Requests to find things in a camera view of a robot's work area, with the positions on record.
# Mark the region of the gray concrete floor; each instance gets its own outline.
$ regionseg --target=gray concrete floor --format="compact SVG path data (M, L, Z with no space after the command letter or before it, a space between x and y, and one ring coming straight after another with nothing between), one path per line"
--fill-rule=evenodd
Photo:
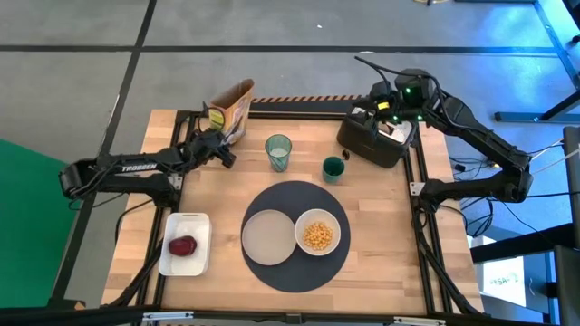
M147 3L0 0L0 44L133 44ZM548 14L562 16L558 1L542 4ZM578 33L567 16L552 23L562 40ZM531 5L449 1L428 8L411 0L164 0L146 44L551 46ZM572 61L580 62L576 52L570 47ZM554 55L363 56L393 69L428 70L482 123L522 149L540 149L561 137L562 125L492 119L498 110L544 111L574 91ZM127 53L0 53L0 138L67 162L93 157L128 60ZM197 110L202 101L246 77L256 80L256 96L362 94L378 81L352 53L144 53L111 151L139 150L151 110ZM459 139L448 139L448 148L451 156L479 155ZM560 150L551 150L534 161L533 170L561 156ZM564 165L559 165L537 176L532 193L566 190ZM94 210L67 297L99 304L114 222L124 201ZM513 207L539 229L569 221L566 198L547 203L530 199ZM473 218L486 214L485 209L475 206L466 213ZM530 232L505 208L496 209L494 225Z

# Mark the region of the wooden table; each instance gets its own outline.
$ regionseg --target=wooden table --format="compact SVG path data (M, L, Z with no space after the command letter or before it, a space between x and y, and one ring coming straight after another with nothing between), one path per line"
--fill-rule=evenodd
M175 110L151 113L143 152L155 152L169 145L176 113ZM326 185L321 164L324 158L340 156L343 150L335 140L339 126L340 121L250 119L247 134L231 149L237 155L232 169L215 160L187 174L180 211L209 215L213 225L209 268L199 277L169 277L163 308L426 313L402 162L385 169L351 155L339 184ZM264 150L266 139L275 133L285 134L293 141L285 173L270 169ZM420 134L429 176L452 180L443 135L424 125ZM305 293L279 292L261 283L250 272L241 253L240 226L248 205L262 190L287 180L303 180L327 189L343 206L351 226L351 247L341 271L326 285ZM131 195L127 207L146 199L144 195ZM453 202L446 205L457 207ZM153 205L147 205L124 217L103 303L117 298L141 268L154 211ZM461 216L442 208L436 218L446 270L471 304L483 311ZM157 277L156 267L146 302L152 302ZM441 311L439 284L432 270L430 278L436 307Z

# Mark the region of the white rectangular tray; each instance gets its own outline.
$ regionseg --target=white rectangular tray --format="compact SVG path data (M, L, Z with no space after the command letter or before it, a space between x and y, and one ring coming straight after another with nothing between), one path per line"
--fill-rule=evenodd
M184 235L191 235L198 247L189 256L179 257L169 252L169 242ZM173 213L167 218L163 248L159 259L159 272L165 276L197 276L209 266L211 223L203 213Z

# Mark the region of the green mug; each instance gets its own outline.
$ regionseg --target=green mug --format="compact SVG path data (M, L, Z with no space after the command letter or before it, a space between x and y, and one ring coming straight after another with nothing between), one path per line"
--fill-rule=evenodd
M329 184L335 184L344 172L344 162L338 157L329 157L323 163L323 179Z

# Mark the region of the red fruit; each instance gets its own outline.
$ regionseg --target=red fruit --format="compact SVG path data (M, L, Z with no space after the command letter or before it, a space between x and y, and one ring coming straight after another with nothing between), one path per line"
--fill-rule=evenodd
M193 254L197 247L198 243L191 235L181 236L169 242L169 252L178 256Z

